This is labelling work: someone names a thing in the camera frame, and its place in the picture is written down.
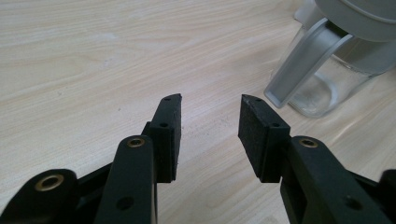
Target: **wooden table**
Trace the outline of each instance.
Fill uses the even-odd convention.
[[[300,1],[2,1],[0,211],[29,178],[83,176],[111,162],[166,95],[180,92],[177,181],[159,185],[160,223],[288,223],[237,137],[241,94],[263,98],[300,24]],[[324,119],[277,110],[378,180],[396,167],[396,70]]]

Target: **pitcher handle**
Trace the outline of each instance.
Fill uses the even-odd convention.
[[[318,21],[279,67],[264,91],[265,96],[277,108],[284,106],[300,86],[352,37],[326,18]]]

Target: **screw hole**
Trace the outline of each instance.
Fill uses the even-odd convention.
[[[300,144],[304,147],[317,147],[318,143],[307,138],[300,139]]]
[[[141,147],[145,144],[145,140],[142,138],[134,138],[128,141],[128,147]]]
[[[63,175],[49,175],[40,179],[35,184],[35,190],[37,191],[48,191],[58,188],[62,182],[64,182]]]
[[[358,200],[352,198],[350,195],[347,195],[344,198],[344,203],[346,206],[352,208],[353,210],[361,210],[363,208],[363,205],[361,205]]]
[[[117,201],[117,208],[121,211],[124,211],[134,205],[133,197],[123,197]]]

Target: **table surface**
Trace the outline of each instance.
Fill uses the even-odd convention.
[[[237,137],[241,94],[263,98],[298,31],[301,1],[2,1],[0,211],[29,178],[86,175],[181,93],[177,181],[159,185],[160,223],[288,223]],[[396,70],[328,117],[276,111],[358,174],[396,164]]]

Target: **light wood grain surface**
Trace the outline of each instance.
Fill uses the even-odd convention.
[[[177,181],[159,185],[160,223],[288,223],[237,137],[241,94],[263,98],[299,29],[293,0],[1,1],[0,211],[29,178],[109,163],[166,95],[181,93]],[[396,167],[396,70],[324,119],[277,110],[347,169]]]

